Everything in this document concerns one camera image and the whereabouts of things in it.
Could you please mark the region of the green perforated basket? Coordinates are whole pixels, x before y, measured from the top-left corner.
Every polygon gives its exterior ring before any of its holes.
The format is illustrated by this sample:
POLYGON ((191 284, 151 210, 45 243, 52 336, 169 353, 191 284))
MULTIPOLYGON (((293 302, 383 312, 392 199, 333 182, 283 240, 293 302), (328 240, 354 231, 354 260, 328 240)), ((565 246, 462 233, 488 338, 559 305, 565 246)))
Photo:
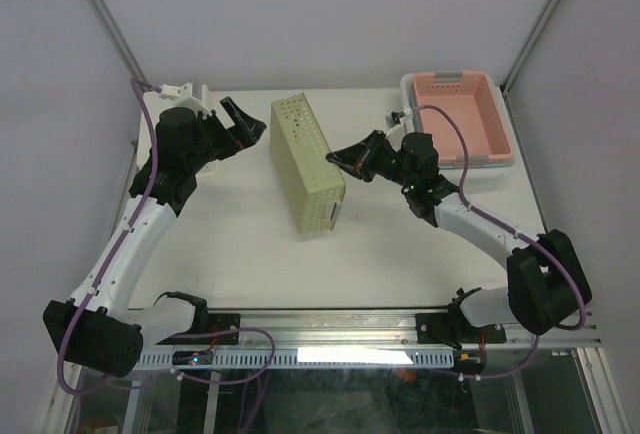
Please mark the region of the green perforated basket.
POLYGON ((333 230, 346 183, 326 160, 329 144, 305 94, 271 103, 269 151, 298 232, 333 230))

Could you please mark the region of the white perforated basket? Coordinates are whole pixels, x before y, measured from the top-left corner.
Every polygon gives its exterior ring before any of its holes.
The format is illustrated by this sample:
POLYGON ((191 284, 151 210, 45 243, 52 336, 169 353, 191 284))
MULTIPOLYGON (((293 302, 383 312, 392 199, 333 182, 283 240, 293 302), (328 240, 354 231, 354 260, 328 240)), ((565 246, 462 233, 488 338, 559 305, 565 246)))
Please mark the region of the white perforated basket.
MULTIPOLYGON (((151 91, 143 94, 144 105, 146 106, 146 109, 150 114, 154 129, 155 127, 158 127, 160 125, 160 117, 162 113, 172 108, 184 108, 184 107, 172 107, 169 101, 160 99, 158 93, 159 92, 157 91, 151 91)), ((206 134, 205 127, 207 127, 208 124, 206 124, 206 122, 204 121, 214 117, 214 114, 215 114, 215 110, 213 108, 214 103, 212 101, 212 98, 210 98, 209 90, 207 94, 208 94, 208 105, 209 105, 209 108, 211 109, 210 115, 208 117, 204 117, 202 113, 196 114, 193 112, 195 119, 198 121, 202 121, 199 124, 196 123, 198 124, 196 127, 191 128, 191 131, 192 131, 191 137, 193 137, 192 144, 194 145, 194 149, 195 149, 193 150, 192 152, 193 155, 191 157, 195 159, 193 161, 195 162, 194 165, 197 164, 199 166, 199 167, 196 167, 196 172, 199 172, 202 168, 204 168, 206 172, 212 169, 215 170, 215 167, 214 168, 204 167, 210 164, 211 162, 216 162, 212 157, 213 154, 209 153, 210 146, 208 144, 205 145, 205 140, 209 138, 208 137, 205 138, 205 134, 206 134)), ((136 161, 137 167, 139 169, 141 169, 144 166, 144 164, 149 160, 151 155, 150 152, 151 152, 151 137, 149 134, 148 125, 147 125, 146 118, 144 116, 144 111, 143 111, 142 117, 141 117, 141 127, 140 127, 139 139, 138 139, 137 161, 136 161)))

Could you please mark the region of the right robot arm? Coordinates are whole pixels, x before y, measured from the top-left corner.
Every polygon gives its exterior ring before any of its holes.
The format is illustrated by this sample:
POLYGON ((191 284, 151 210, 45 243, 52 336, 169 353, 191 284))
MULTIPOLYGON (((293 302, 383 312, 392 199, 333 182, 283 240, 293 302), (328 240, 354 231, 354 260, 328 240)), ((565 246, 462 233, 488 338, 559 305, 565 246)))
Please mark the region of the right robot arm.
POLYGON ((326 159, 364 182, 380 176, 399 185, 417 218, 466 240, 505 270, 502 288, 458 290, 447 317, 455 339, 469 341, 485 326, 513 323, 541 336, 564 328, 572 314, 579 316, 574 329, 584 325, 592 291, 570 238, 558 229, 535 234, 511 226, 471 203, 461 184, 441 174, 431 135, 407 134, 394 149, 374 130, 326 159))

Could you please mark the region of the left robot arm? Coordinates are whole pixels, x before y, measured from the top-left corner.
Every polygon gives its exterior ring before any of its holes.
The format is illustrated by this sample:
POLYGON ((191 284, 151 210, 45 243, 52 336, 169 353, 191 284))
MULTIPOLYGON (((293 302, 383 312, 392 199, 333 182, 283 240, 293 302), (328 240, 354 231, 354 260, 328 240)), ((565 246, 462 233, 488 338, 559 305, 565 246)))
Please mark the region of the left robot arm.
POLYGON ((192 343, 208 334, 207 302, 196 295, 173 291, 150 308, 128 308, 157 245, 194 193, 197 174, 254 146, 266 130, 231 98, 220 104, 229 127, 213 111, 186 106, 171 107, 152 123, 149 158, 134 177, 118 230, 70 298, 52 300, 44 310, 63 362, 122 378, 144 349, 178 334, 192 343))

